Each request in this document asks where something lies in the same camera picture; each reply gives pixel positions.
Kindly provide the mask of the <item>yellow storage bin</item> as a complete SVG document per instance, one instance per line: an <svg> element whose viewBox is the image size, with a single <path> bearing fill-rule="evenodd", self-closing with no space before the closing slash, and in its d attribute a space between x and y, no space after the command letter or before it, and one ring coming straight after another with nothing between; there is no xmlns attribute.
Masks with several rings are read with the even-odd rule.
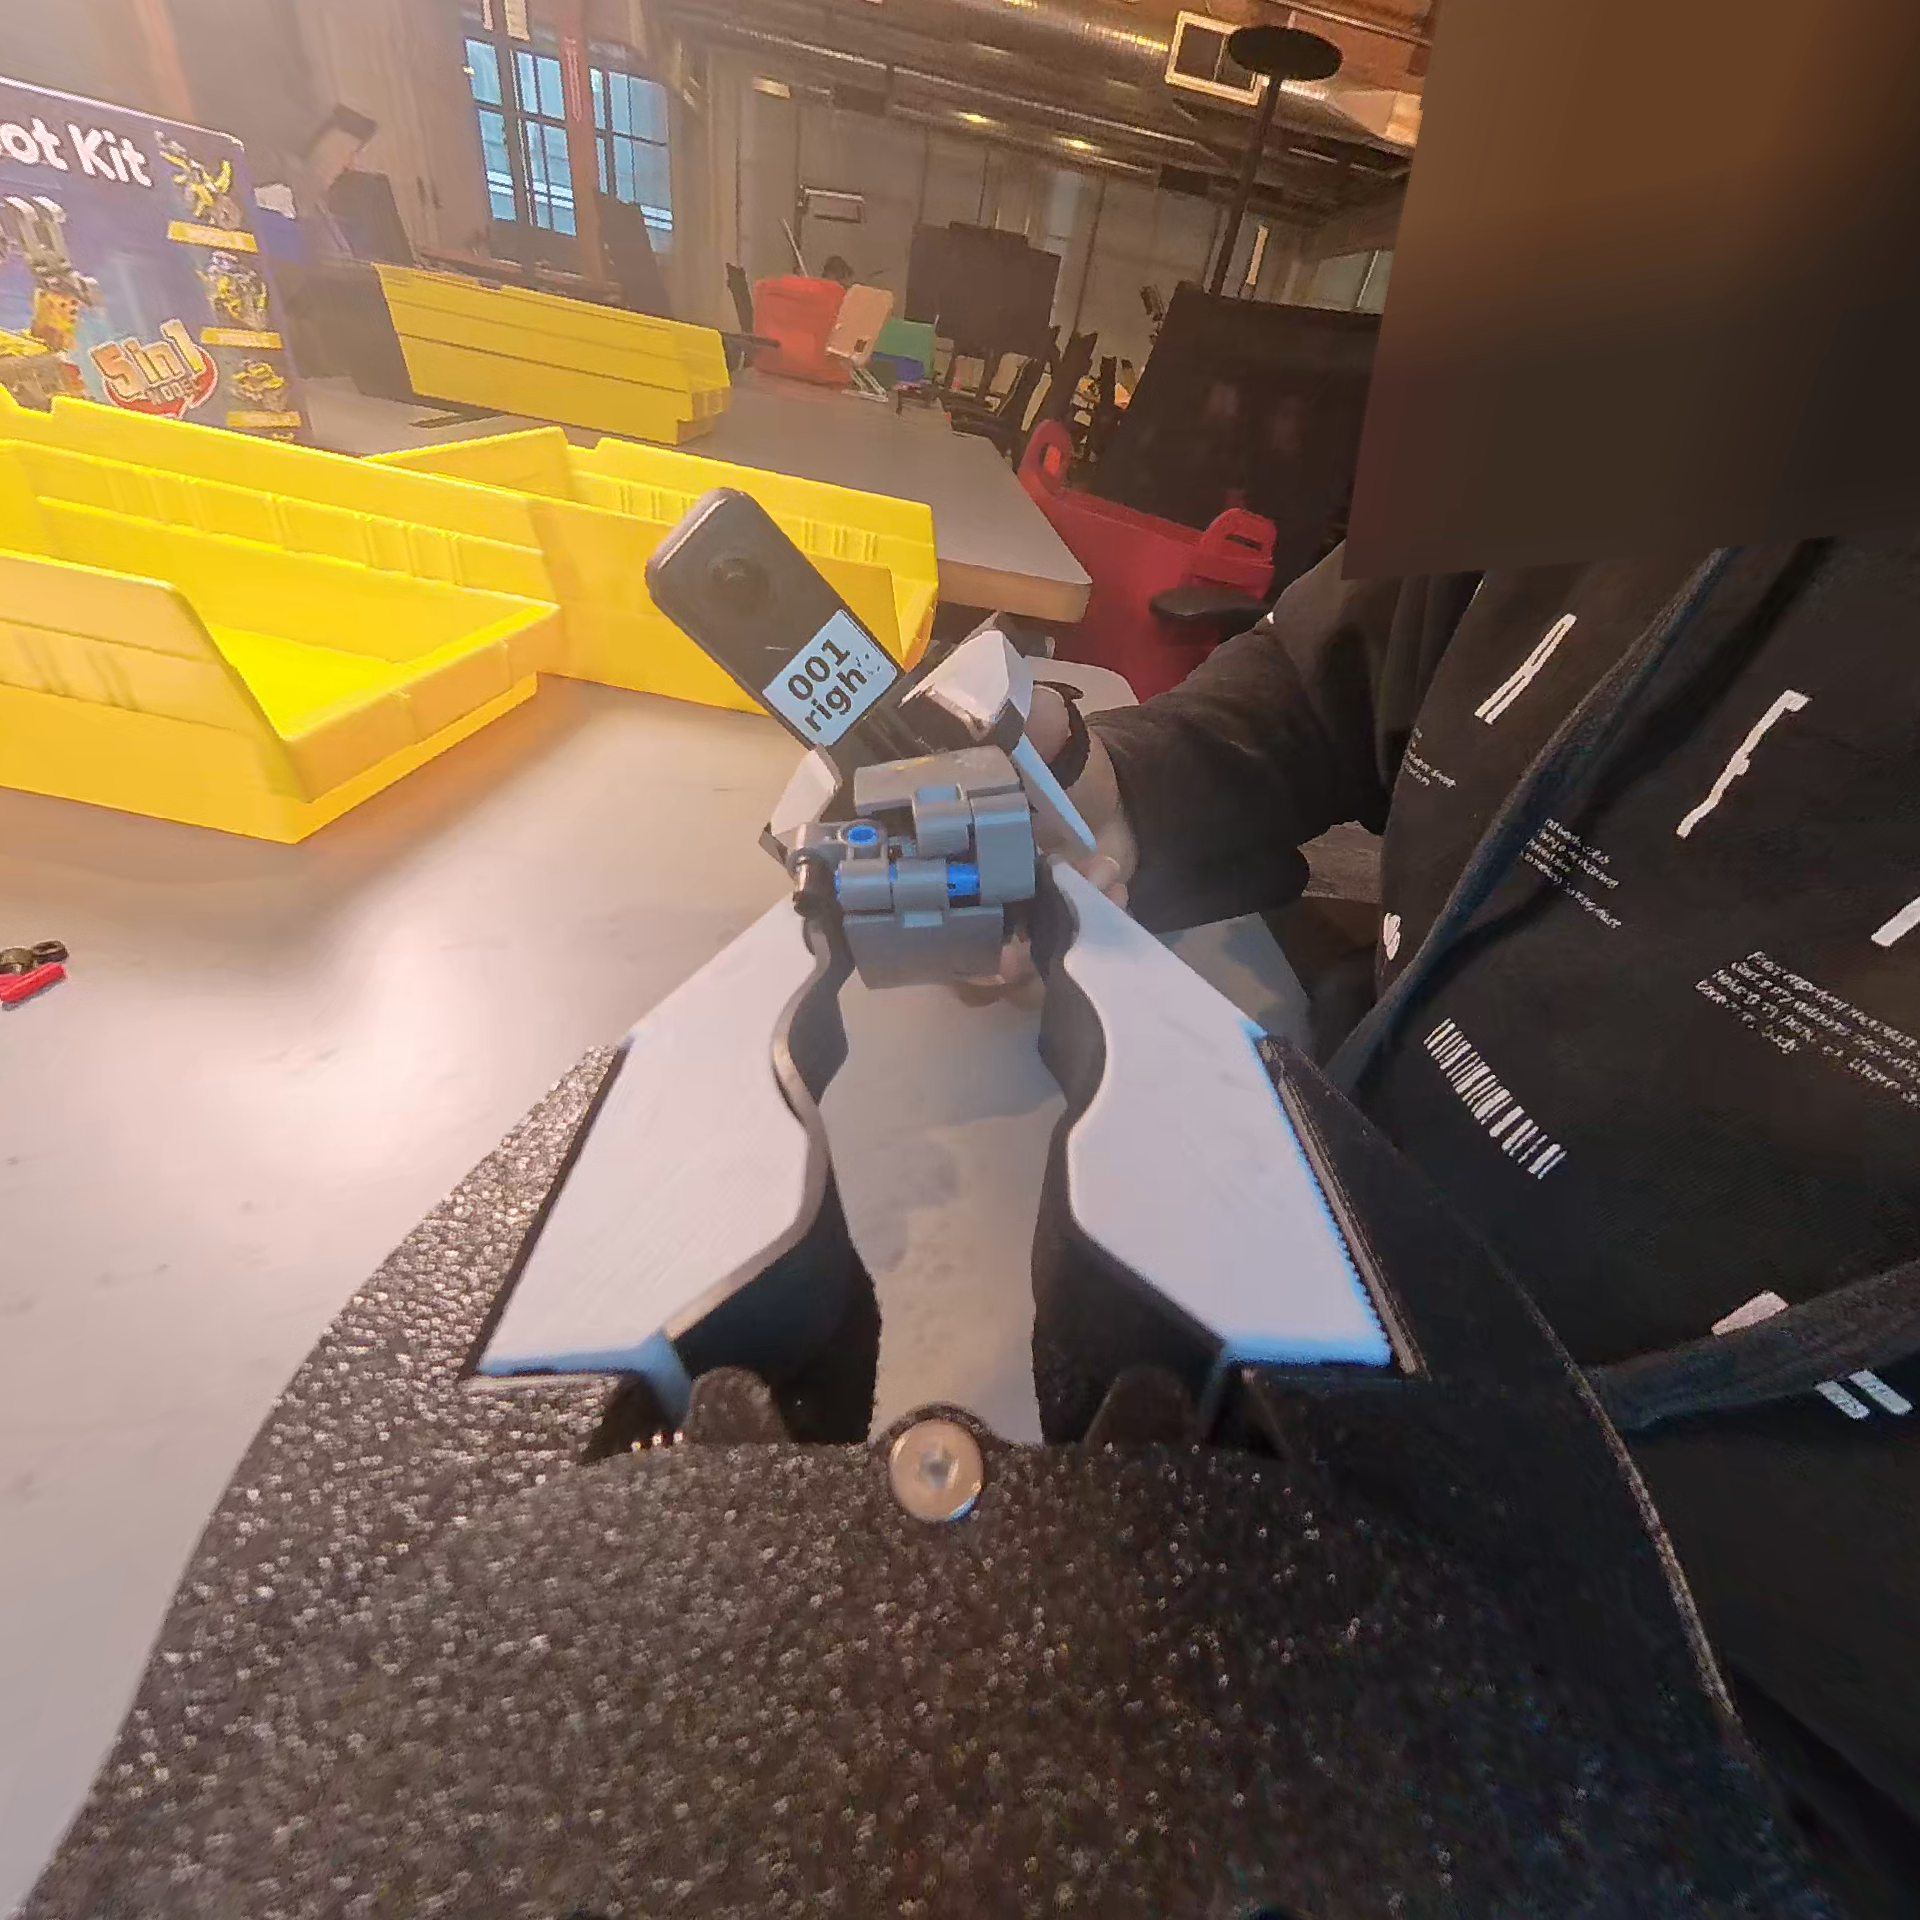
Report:
<svg viewBox="0 0 1920 1920"><path fill-rule="evenodd" d="M721 463L674 447L567 440L554 424L377 455L381 463L516 493L560 591L561 677L711 709L752 701L670 620L642 567L695 501L737 488L905 668L927 647L938 599L933 513L918 501Z"/></svg>
<svg viewBox="0 0 1920 1920"><path fill-rule="evenodd" d="M414 390L502 415L679 445L732 404L711 327L377 265Z"/></svg>
<svg viewBox="0 0 1920 1920"><path fill-rule="evenodd" d="M530 700L514 496L90 399L4 399L2 784L297 844Z"/></svg>

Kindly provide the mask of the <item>person's right hand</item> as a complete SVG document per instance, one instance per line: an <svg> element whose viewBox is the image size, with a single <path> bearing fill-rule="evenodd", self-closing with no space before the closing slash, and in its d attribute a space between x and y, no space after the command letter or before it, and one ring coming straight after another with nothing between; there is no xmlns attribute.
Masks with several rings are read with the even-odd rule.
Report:
<svg viewBox="0 0 1920 1920"><path fill-rule="evenodd" d="M1076 861L1097 892L1129 904L1130 883L1137 868L1136 832L1119 797L1112 756L1095 729L1088 731L1088 753L1079 777L1070 785L1071 801L1095 837L1095 853Z"/></svg>

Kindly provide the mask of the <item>red plastic tub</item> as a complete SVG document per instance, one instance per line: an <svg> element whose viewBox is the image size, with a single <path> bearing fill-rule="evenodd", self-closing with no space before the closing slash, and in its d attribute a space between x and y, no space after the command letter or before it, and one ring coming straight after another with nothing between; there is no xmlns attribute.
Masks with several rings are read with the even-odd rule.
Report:
<svg viewBox="0 0 1920 1920"><path fill-rule="evenodd" d="M752 284L752 336L761 341L752 366L768 377L845 388L845 364L826 351L847 288L837 278L801 275Z"/></svg>

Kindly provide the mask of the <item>paned window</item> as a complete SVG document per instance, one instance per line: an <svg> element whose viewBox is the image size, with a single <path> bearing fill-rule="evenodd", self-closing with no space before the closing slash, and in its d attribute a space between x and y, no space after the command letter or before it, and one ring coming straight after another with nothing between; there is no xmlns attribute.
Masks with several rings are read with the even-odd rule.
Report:
<svg viewBox="0 0 1920 1920"><path fill-rule="evenodd" d="M576 238L560 45L551 36L501 43L470 25L463 71L492 220ZM636 54L598 40L586 89L596 190L636 207L649 238L666 249L677 228L666 89L639 73Z"/></svg>

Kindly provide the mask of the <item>black floor lamp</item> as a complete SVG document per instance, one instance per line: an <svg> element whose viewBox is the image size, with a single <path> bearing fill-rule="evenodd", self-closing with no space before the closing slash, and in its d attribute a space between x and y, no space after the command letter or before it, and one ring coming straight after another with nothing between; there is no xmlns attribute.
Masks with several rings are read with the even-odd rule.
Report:
<svg viewBox="0 0 1920 1920"><path fill-rule="evenodd" d="M1274 27L1268 23L1241 27L1226 36L1226 54L1236 67L1263 79L1263 92L1255 110L1253 132L1246 139L1246 150L1239 167L1239 179L1226 206L1226 221L1222 225L1207 289L1217 297L1224 288L1229 265L1236 251L1239 231L1256 184L1263 143L1274 124L1281 85L1289 79L1321 81L1333 77L1341 67L1341 49L1325 36L1304 29Z"/></svg>

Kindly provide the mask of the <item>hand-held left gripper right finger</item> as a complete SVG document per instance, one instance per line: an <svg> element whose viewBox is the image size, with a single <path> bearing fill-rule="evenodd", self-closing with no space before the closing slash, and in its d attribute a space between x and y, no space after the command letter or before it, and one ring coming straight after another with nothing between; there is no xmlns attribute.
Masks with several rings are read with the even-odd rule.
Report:
<svg viewBox="0 0 1920 1920"><path fill-rule="evenodd" d="M1088 1435L1144 1367L1207 1417L1241 1367L1390 1376L1393 1315L1285 1047L1066 861L1036 933L1040 1056L1065 1096L1030 1263L1045 1435Z"/></svg>

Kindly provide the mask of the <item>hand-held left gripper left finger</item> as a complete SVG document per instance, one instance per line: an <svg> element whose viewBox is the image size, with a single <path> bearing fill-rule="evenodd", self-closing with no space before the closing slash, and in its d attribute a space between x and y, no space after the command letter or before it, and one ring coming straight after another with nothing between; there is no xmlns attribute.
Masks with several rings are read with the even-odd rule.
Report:
<svg viewBox="0 0 1920 1920"><path fill-rule="evenodd" d="M665 1427L743 1369L801 1441L873 1422L880 1309L821 1096L845 949L774 902L637 1020L474 1342L480 1383L637 1381Z"/></svg>

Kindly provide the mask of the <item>black mesh chair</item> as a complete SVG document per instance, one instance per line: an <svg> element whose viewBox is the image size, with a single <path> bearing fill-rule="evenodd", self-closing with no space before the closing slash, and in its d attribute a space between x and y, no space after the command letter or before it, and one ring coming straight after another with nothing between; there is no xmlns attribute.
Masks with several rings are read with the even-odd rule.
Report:
<svg viewBox="0 0 1920 1920"><path fill-rule="evenodd" d="M1381 318L1175 288L1092 491L1202 529L1274 526L1272 591L1346 533Z"/></svg>

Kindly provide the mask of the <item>grey wood-edged table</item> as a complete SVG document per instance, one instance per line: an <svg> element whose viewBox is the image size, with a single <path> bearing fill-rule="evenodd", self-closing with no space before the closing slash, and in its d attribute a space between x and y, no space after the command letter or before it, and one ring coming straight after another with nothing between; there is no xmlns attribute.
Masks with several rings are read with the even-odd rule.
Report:
<svg viewBox="0 0 1920 1920"><path fill-rule="evenodd" d="M303 401L314 440L358 456L543 424L454 419L436 399L370 397L343 377L309 377ZM985 439L954 435L930 409L897 415L892 401L752 372L733 384L717 424L681 449L927 504L943 600L1045 625L1086 609L1090 575L1017 472Z"/></svg>

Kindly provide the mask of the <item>colourful toy kit box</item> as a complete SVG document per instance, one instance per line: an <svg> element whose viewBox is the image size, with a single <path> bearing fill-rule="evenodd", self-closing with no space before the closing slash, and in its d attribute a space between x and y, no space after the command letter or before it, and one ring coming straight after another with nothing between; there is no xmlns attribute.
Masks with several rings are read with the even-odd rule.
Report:
<svg viewBox="0 0 1920 1920"><path fill-rule="evenodd" d="M306 440L241 141L4 79L2 379Z"/></svg>

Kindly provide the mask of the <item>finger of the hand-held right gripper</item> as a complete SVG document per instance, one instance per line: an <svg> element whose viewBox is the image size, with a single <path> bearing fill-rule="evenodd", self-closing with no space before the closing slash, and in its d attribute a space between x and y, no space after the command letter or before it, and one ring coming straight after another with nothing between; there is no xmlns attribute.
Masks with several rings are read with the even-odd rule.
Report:
<svg viewBox="0 0 1920 1920"><path fill-rule="evenodd" d="M788 878L799 876L801 859L814 859L829 873L845 859L842 824L826 819L840 788L842 771L826 752L807 752L788 777L761 830L761 848Z"/></svg>
<svg viewBox="0 0 1920 1920"><path fill-rule="evenodd" d="M978 629L903 695L897 717L927 753L996 752L1010 760L1038 820L1040 848L1090 856L1092 830L1026 736L1036 689L1017 647L998 629Z"/></svg>

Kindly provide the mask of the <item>grey curved toy panel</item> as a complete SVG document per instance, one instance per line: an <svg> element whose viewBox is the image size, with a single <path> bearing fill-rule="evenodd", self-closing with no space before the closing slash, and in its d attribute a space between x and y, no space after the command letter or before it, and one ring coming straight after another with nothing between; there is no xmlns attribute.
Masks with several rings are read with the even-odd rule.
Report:
<svg viewBox="0 0 1920 1920"><path fill-rule="evenodd" d="M964 832L985 820L1033 812L1007 758L996 752L943 752L858 767L852 780L852 819L911 832L925 853L954 853ZM1010 937L1010 920L1033 900L1006 912L943 918L840 918L855 971L874 989L938 984L992 975Z"/></svg>

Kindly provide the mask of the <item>person's black hoodie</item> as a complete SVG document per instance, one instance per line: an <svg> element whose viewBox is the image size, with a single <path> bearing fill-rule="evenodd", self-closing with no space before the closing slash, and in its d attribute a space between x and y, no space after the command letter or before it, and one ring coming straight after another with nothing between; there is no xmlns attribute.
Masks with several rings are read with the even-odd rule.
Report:
<svg viewBox="0 0 1920 1920"><path fill-rule="evenodd" d="M1749 547L1362 1107L1596 1369L1916 1259L1916 535ZM1862 1913L1916 1916L1916 1356L1628 1441Z"/></svg>

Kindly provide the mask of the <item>black toy lens assembly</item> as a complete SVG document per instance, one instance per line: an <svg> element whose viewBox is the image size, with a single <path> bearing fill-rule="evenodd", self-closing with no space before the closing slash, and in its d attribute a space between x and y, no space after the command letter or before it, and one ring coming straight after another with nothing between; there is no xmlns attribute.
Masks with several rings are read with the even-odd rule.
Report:
<svg viewBox="0 0 1920 1920"><path fill-rule="evenodd" d="M785 868L812 916L943 918L1006 912L1036 892L1038 844L1024 813L974 823L954 853L925 853L878 820L807 823Z"/></svg>

